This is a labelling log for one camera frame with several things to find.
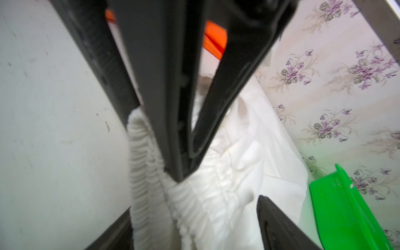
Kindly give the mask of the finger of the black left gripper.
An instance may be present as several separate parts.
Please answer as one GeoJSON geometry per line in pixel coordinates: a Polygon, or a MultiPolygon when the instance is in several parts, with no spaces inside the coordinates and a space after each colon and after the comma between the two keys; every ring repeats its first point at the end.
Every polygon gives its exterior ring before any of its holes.
{"type": "Polygon", "coordinates": [[[177,182],[202,162],[228,108],[292,19],[298,1],[53,1],[121,121],[143,103],[177,182]],[[206,22],[227,45],[195,125],[206,22]]]}

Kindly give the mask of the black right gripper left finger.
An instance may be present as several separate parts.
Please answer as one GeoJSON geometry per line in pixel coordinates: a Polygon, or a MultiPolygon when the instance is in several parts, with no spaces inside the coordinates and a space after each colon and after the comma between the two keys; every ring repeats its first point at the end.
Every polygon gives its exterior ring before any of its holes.
{"type": "Polygon", "coordinates": [[[134,250],[129,209],[86,250],[134,250]]]}

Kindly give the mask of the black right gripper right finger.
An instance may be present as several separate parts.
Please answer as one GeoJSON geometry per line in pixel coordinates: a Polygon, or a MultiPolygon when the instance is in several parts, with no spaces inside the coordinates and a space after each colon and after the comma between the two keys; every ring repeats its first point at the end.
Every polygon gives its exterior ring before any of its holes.
{"type": "Polygon", "coordinates": [[[257,218],[266,250],[318,250],[320,249],[285,213],[268,197],[259,196],[257,218]]]}

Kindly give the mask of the white shorts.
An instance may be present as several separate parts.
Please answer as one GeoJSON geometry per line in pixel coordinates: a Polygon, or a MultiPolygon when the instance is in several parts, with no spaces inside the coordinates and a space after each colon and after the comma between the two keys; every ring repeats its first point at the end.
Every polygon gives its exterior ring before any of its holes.
{"type": "Polygon", "coordinates": [[[308,171],[255,78],[232,103],[199,168],[178,183],[143,107],[127,124],[136,250],[261,250],[256,204],[270,198],[295,224],[308,171]]]}

